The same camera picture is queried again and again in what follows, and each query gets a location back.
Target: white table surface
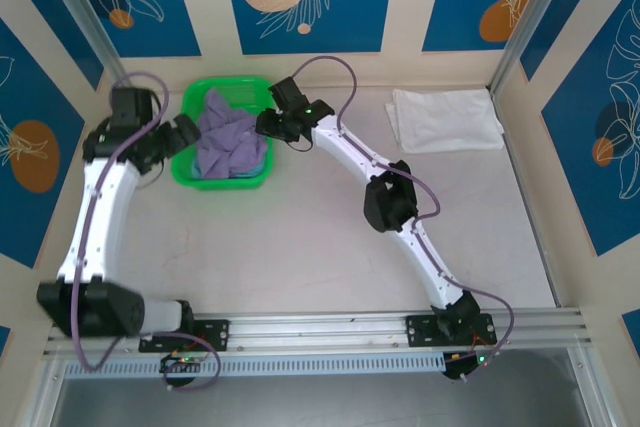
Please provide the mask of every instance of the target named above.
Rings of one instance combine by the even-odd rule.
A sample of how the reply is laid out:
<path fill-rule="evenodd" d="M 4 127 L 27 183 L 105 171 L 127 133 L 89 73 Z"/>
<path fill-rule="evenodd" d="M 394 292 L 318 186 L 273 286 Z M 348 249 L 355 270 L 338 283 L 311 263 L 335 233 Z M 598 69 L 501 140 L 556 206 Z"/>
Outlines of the white table surface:
<path fill-rule="evenodd" d="M 305 90 L 336 110 L 348 92 Z M 390 100 L 390 88 L 360 89 L 345 124 L 381 155 L 406 160 L 436 192 L 442 213 L 425 228 L 454 275 L 514 307 L 554 306 L 506 150 L 402 154 L 384 110 Z M 173 113 L 180 102 L 173 95 Z M 320 148 L 275 148 L 274 170 L 257 190 L 200 192 L 167 168 L 136 192 L 118 281 L 207 313 L 429 308 L 409 261 L 364 219 L 359 181 Z"/>

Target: purple towel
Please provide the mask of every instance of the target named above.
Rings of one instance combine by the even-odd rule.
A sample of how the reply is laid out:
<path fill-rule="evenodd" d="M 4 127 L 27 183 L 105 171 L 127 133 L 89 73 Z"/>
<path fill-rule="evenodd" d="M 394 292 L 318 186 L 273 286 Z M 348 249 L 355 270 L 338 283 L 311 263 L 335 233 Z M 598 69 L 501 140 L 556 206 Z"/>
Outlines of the purple towel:
<path fill-rule="evenodd" d="M 198 164 L 203 179 L 228 179 L 256 168 L 267 152 L 266 139 L 256 134 L 256 116 L 232 109 L 216 89 L 205 97 L 198 119 Z"/>

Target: cable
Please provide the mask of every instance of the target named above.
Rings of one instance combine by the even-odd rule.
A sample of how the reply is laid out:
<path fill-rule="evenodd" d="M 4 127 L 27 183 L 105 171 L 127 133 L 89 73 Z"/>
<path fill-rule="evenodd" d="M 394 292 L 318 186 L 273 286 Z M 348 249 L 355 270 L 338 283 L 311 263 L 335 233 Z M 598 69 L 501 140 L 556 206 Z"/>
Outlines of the cable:
<path fill-rule="evenodd" d="M 426 183 L 424 183 L 421 179 L 417 178 L 416 176 L 414 176 L 412 174 L 409 174 L 407 172 L 404 172 L 404 171 L 402 171 L 400 169 L 396 169 L 394 167 L 391 167 L 389 165 L 385 165 L 382 162 L 376 161 L 365 149 L 363 149 L 360 145 L 358 145 L 358 143 L 355 140 L 353 140 L 351 137 L 349 137 L 347 132 L 344 132 L 342 130 L 342 116 L 344 115 L 345 111 L 347 110 L 347 107 L 349 107 L 349 105 L 353 101 L 353 99 L 354 99 L 354 97 L 356 95 L 356 91 L 358 90 L 358 78 L 357 78 L 357 75 L 356 75 L 355 71 L 353 70 L 353 68 L 346 61 L 340 59 L 339 57 L 335 57 L 333 55 L 318 55 L 318 56 L 312 57 L 311 59 L 309 59 L 306 62 L 304 62 L 300 67 L 298 67 L 296 69 L 296 71 L 293 73 L 293 75 L 291 77 L 295 77 L 296 75 L 298 75 L 309 64 L 311 64 L 311 63 L 313 63 L 313 62 L 315 62 L 317 60 L 323 60 L 323 59 L 334 60 L 334 61 L 344 65 L 346 67 L 346 69 L 349 71 L 349 73 L 351 74 L 351 78 L 353 80 L 353 88 L 351 90 L 351 94 L 349 95 L 349 97 L 345 101 L 344 105 L 342 106 L 342 108 L 338 112 L 338 116 L 337 116 L 338 131 L 343 136 L 343 138 L 347 142 L 349 142 L 349 144 L 351 144 L 358 152 L 360 152 L 362 155 L 364 155 L 364 157 L 367 160 L 373 162 L 376 166 L 378 166 L 380 168 L 383 168 L 385 170 L 388 170 L 389 172 L 393 172 L 394 174 L 397 174 L 397 175 L 400 175 L 402 177 L 405 177 L 406 179 L 409 179 L 412 182 L 418 184 L 429 195 L 429 197 L 433 201 L 433 203 L 435 205 L 435 210 L 433 212 L 428 213 L 428 214 L 423 214 L 423 215 L 417 216 L 413 221 L 412 227 L 413 227 L 413 230 L 414 230 L 414 236 L 418 240 L 418 243 L 420 244 L 420 247 L 422 248 L 424 253 L 427 255 L 427 257 L 429 257 L 429 260 L 431 260 L 431 262 L 433 263 L 433 265 L 436 268 L 436 270 L 438 271 L 438 273 L 441 274 L 442 277 L 447 282 L 449 282 L 451 285 L 453 285 L 455 287 L 458 287 L 459 289 L 468 290 L 471 293 L 474 293 L 474 294 L 477 294 L 477 295 L 482 295 L 483 297 L 487 297 L 489 299 L 493 299 L 493 300 L 495 300 L 497 302 L 500 302 L 502 305 L 505 306 L 505 308 L 509 312 L 509 326 L 507 327 L 507 330 L 506 330 L 505 334 L 502 336 L 500 341 L 496 344 L 496 346 L 493 348 L 493 350 L 491 351 L 491 353 L 487 357 L 487 360 L 486 360 L 484 365 L 485 366 L 488 365 L 489 360 L 493 359 L 496 355 L 498 355 L 498 353 L 500 352 L 500 349 L 502 349 L 502 347 L 507 343 L 507 341 L 509 339 L 509 336 L 511 335 L 511 332 L 513 331 L 513 327 L 514 327 L 514 324 L 515 324 L 515 313 L 513 311 L 513 308 L 511 307 L 511 305 L 506 300 L 504 300 L 503 298 L 501 298 L 501 297 L 499 297 L 499 296 L 497 296 L 495 294 L 492 294 L 490 292 L 485 292 L 483 290 L 475 289 L 473 287 L 469 287 L 467 285 L 461 284 L 461 283 L 453 280 L 452 278 L 450 278 L 449 276 L 444 274 L 444 270 L 442 269 L 442 267 L 440 267 L 438 262 L 436 262 L 436 259 L 435 259 L 434 255 L 431 253 L 429 248 L 425 245 L 425 243 L 423 242 L 423 240 L 420 237 L 420 235 L 417 232 L 415 232 L 418 222 L 420 222 L 421 220 L 425 220 L 425 219 L 429 219 L 429 218 L 435 217 L 438 214 L 440 214 L 441 205 L 440 205 L 440 201 L 438 200 L 438 197 L 436 196 L 436 194 L 433 192 L 433 190 L 431 190 L 431 188 Z M 467 357 L 469 357 L 469 355 L 462 356 L 462 357 L 460 357 L 458 359 L 452 359 L 452 360 L 461 360 L 462 358 L 467 358 Z"/>
<path fill-rule="evenodd" d="M 163 172 L 164 172 L 164 159 L 160 161 L 160 172 L 158 172 L 158 174 L 153 178 L 153 180 L 150 180 L 146 184 L 139 185 L 138 187 L 136 187 L 136 190 L 143 190 L 149 187 L 150 185 L 154 184 L 156 180 L 160 178 Z"/>
<path fill-rule="evenodd" d="M 121 86 L 124 82 L 128 81 L 129 79 L 135 76 L 147 77 L 157 82 L 162 88 L 163 99 L 162 99 L 162 104 L 160 105 L 160 108 L 158 110 L 158 113 L 151 119 L 151 121 L 145 124 L 142 128 L 140 128 L 139 131 L 137 131 L 136 133 L 131 135 L 129 138 L 127 138 L 122 144 L 120 144 L 118 148 L 113 152 L 113 154 L 111 154 L 111 156 L 108 158 L 107 163 L 105 164 L 104 168 L 100 172 L 100 175 L 98 176 L 98 180 L 96 181 L 94 190 L 93 192 L 91 192 L 91 198 L 89 199 L 89 205 L 87 207 L 87 213 L 84 219 L 84 223 L 82 225 L 82 232 L 80 235 L 80 242 L 78 245 L 78 256 L 76 257 L 76 269 L 75 269 L 75 273 L 73 277 L 73 285 L 71 289 L 71 319 L 70 319 L 73 349 L 76 355 L 78 356 L 78 360 L 80 361 L 80 364 L 87 372 L 96 372 L 100 370 L 100 368 L 104 365 L 104 363 L 107 361 L 107 359 L 113 352 L 113 349 L 115 348 L 115 346 L 118 344 L 118 342 L 120 342 L 120 340 L 122 340 L 121 338 L 114 339 L 111 345 L 109 346 L 109 348 L 106 350 L 106 352 L 104 353 L 104 355 L 96 365 L 89 364 L 89 361 L 87 360 L 87 356 L 84 352 L 84 349 L 82 348 L 82 341 L 80 340 L 80 329 L 78 325 L 78 304 L 79 304 L 79 296 L 80 296 L 80 282 L 82 279 L 82 268 L 86 265 L 86 262 L 87 262 L 85 259 L 85 255 L 87 252 L 87 243 L 89 240 L 89 232 L 91 230 L 91 222 L 93 220 L 96 204 L 100 196 L 100 190 L 102 189 L 102 185 L 104 184 L 107 178 L 109 170 L 117 162 L 118 157 L 120 157 L 120 155 L 122 155 L 122 153 L 126 149 L 128 149 L 131 145 L 133 145 L 136 141 L 138 141 L 140 138 L 145 136 L 156 125 L 158 125 L 160 123 L 162 116 L 166 113 L 167 108 L 169 107 L 169 89 L 167 85 L 162 81 L 162 79 L 160 79 L 160 77 L 154 74 L 151 74 L 149 72 L 143 72 L 143 71 L 131 72 L 129 74 L 122 76 L 120 79 L 118 79 L 111 87 L 111 91 L 109 92 L 109 101 L 110 102 L 112 101 L 113 90 L 116 87 Z M 208 387 L 209 385 L 213 384 L 213 382 L 215 382 L 218 375 L 220 374 L 220 369 L 222 364 L 220 361 L 220 357 L 218 356 L 218 353 L 213 348 L 213 346 L 210 345 L 208 342 L 196 336 L 185 334 L 182 332 L 160 332 L 160 333 L 155 333 L 150 335 L 155 335 L 158 337 L 184 338 L 187 340 L 191 340 L 192 342 L 197 342 L 203 345 L 216 358 L 218 362 L 218 369 L 214 377 L 209 381 L 207 381 L 205 384 L 198 386 L 197 388 L 191 387 L 186 390 L 199 390 L 199 389 Z"/>
<path fill-rule="evenodd" d="M 216 381 L 218 380 L 218 377 L 220 376 L 220 371 L 222 370 L 222 360 L 220 359 L 220 355 L 218 355 L 218 352 L 216 351 L 216 349 L 214 349 L 209 342 L 207 342 L 204 339 L 201 339 L 200 337 L 196 337 L 195 335 L 184 334 L 182 332 L 155 332 L 153 335 L 156 337 L 173 337 L 176 339 L 191 340 L 192 342 L 202 345 L 205 349 L 207 349 L 207 351 L 213 354 L 213 357 L 216 359 L 216 364 L 217 364 L 216 373 L 213 374 L 213 376 L 210 377 L 209 380 L 207 380 L 204 384 L 193 385 L 193 386 L 183 386 L 179 388 L 174 388 L 172 385 L 170 385 L 167 376 L 174 368 L 176 368 L 175 367 L 176 365 L 180 365 L 180 364 L 176 362 L 175 364 L 170 365 L 165 369 L 164 373 L 162 374 L 162 380 L 167 385 L 168 389 L 175 390 L 176 392 L 193 392 L 196 390 L 206 389 L 216 383 Z"/>
<path fill-rule="evenodd" d="M 309 145 L 309 147 L 307 147 L 306 149 L 296 149 L 293 145 L 291 145 L 291 142 L 285 142 L 285 144 L 287 144 L 287 147 L 289 147 L 290 149 L 295 150 L 296 152 L 309 152 L 311 149 L 313 149 L 313 142 L 311 142 L 311 145 Z"/>

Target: beige wall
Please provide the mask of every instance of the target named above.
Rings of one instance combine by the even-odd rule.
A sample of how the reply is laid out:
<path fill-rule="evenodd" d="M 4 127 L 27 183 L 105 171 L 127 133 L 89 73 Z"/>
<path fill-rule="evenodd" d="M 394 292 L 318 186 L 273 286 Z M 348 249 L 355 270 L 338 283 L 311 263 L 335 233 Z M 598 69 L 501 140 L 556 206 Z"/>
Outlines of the beige wall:
<path fill-rule="evenodd" d="M 0 0 L 0 17 L 89 125 L 104 118 L 105 95 L 94 92 L 30 0 Z M 82 163 L 78 154 L 62 188 L 36 268 L 31 270 L 0 255 L 0 325 L 12 330 L 0 368 L 2 426 L 15 425 L 23 402 L 29 397 L 36 362 L 51 326 L 36 304 L 35 295 L 40 279 L 55 276 L 71 240 L 75 222 L 69 219 L 75 219 L 82 194 Z M 10 229 L 10 223 L 4 222 L 3 228 Z"/>
<path fill-rule="evenodd" d="M 486 85 L 501 50 L 422 53 L 435 0 L 389 0 L 382 52 L 339 54 L 358 72 L 363 85 Z M 309 54 L 243 56 L 231 0 L 185 0 L 202 51 L 201 58 L 123 59 L 127 70 L 147 69 L 184 90 L 194 79 L 213 75 L 290 75 Z M 301 83 L 348 85 L 346 72 L 318 63 Z"/>
<path fill-rule="evenodd" d="M 620 0 L 582 0 L 530 83 L 516 69 L 498 102 L 561 296 L 582 308 L 630 425 L 640 425 L 640 359 L 621 315 L 640 308 L 640 236 L 597 257 L 541 110 Z"/>

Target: metal frame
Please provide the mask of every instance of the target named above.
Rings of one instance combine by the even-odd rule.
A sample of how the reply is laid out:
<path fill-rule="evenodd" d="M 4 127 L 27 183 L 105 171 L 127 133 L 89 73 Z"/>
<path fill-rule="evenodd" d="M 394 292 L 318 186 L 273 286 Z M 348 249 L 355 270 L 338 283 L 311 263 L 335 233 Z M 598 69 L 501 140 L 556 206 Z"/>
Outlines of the metal frame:
<path fill-rule="evenodd" d="M 531 36 L 538 27 L 550 3 L 551 0 L 529 0 L 527 3 L 489 82 L 489 90 L 493 95 L 498 95 L 501 89 L 504 88 L 506 79 L 509 77 L 513 67 L 520 62 L 520 56 L 529 40 L 531 40 Z"/>
<path fill-rule="evenodd" d="M 502 109 L 502 105 L 500 104 L 496 94 L 491 94 L 491 98 L 496 110 L 496 115 L 500 122 L 504 125 L 504 111 Z M 527 217 L 529 218 L 529 223 L 531 224 L 531 231 L 533 232 L 533 237 L 536 241 L 536 246 L 538 247 L 538 253 L 540 254 L 540 259 L 542 260 L 542 265 L 544 267 L 545 274 L 547 275 L 547 280 L 549 282 L 549 287 L 551 288 L 553 300 L 558 307 L 566 306 L 568 298 L 567 289 L 565 288 L 564 283 L 561 280 L 561 276 L 556 272 L 553 259 L 549 257 L 549 252 L 545 248 L 544 241 L 540 236 L 540 229 L 538 227 L 539 221 L 536 217 L 535 212 L 531 208 L 531 196 L 527 192 L 527 189 L 522 182 L 523 173 L 522 169 L 520 168 L 520 165 L 522 164 L 518 159 L 518 154 L 511 147 L 511 136 L 508 131 L 505 130 L 503 138 L 505 146 L 507 148 L 507 153 L 509 154 L 509 160 L 511 161 L 511 167 L 513 168 L 513 172 L 515 173 L 518 189 L 520 190 L 520 196 L 522 197 L 525 211 L 527 212 Z"/>
<path fill-rule="evenodd" d="M 186 364 L 171 377 L 211 377 L 220 369 L 223 377 L 273 377 L 295 375 L 353 375 L 444 372 L 444 355 L 438 352 L 404 354 L 323 354 L 223 356 L 220 367 L 208 357 Z M 100 372 L 87 372 L 79 362 L 69 362 L 65 379 L 159 379 L 158 359 L 122 359 L 108 361 Z"/>
<path fill-rule="evenodd" d="M 107 36 L 100 20 L 87 0 L 63 0 L 96 51 L 105 69 L 114 79 L 121 77 L 124 67 Z M 519 61 L 531 35 L 551 0 L 531 0 L 516 29 L 507 43 L 504 55 L 492 76 L 489 88 L 498 93 L 511 69 Z M 516 177 L 519 179 L 517 159 L 513 160 Z M 527 212 L 530 215 L 534 235 L 543 260 L 546 252 L 538 239 L 536 222 L 529 211 L 526 193 L 521 189 Z M 557 277 L 547 268 L 552 290 L 558 287 Z M 503 310 L 490 310 L 498 337 L 504 335 L 508 315 Z M 223 318 L 230 320 L 227 352 L 221 353 L 225 365 L 267 365 L 286 359 L 326 359 L 328 356 L 345 358 L 352 362 L 362 359 L 430 357 L 437 365 L 443 352 L 465 350 L 468 346 L 448 348 L 410 348 L 407 343 L 405 317 L 420 312 L 381 312 L 310 315 L 223 315 L 200 314 L 199 319 Z M 107 347 L 105 340 L 83 342 L 90 358 L 100 356 Z M 138 341 L 126 339 L 114 351 L 111 365 L 143 366 L 155 365 L 161 354 L 140 354 Z M 600 366 L 591 347 L 585 323 L 577 308 L 516 309 L 516 325 L 506 349 L 566 348 L 574 373 L 593 425 L 624 425 L 615 398 L 600 375 Z M 408 371 L 421 371 L 425 367 L 413 364 Z M 223 369 L 222 375 L 231 375 L 232 367 Z M 40 383 L 21 426 L 49 426 L 65 375 L 81 376 L 75 365 L 72 343 L 58 329 L 52 329 L 38 368 Z M 315 372 L 326 373 L 322 369 Z M 94 374 L 95 378 L 107 378 L 114 370 Z"/>
<path fill-rule="evenodd" d="M 488 310 L 496 334 L 504 335 L 509 322 L 505 310 Z M 289 354 L 371 354 L 400 352 L 453 352 L 468 346 L 411 348 L 405 318 L 424 312 L 380 312 L 312 315 L 221 315 L 199 314 L 197 320 L 230 321 L 227 351 L 222 356 Z M 507 349 L 570 348 L 588 346 L 589 333 L 577 308 L 515 309 L 516 324 Z M 88 357 L 100 357 L 110 342 L 86 339 Z M 138 340 L 125 339 L 112 358 L 160 358 L 163 354 L 138 353 Z M 53 329 L 44 352 L 45 359 L 75 359 L 73 344 Z"/>
<path fill-rule="evenodd" d="M 120 57 L 89 0 L 62 0 L 112 80 L 125 74 Z"/>

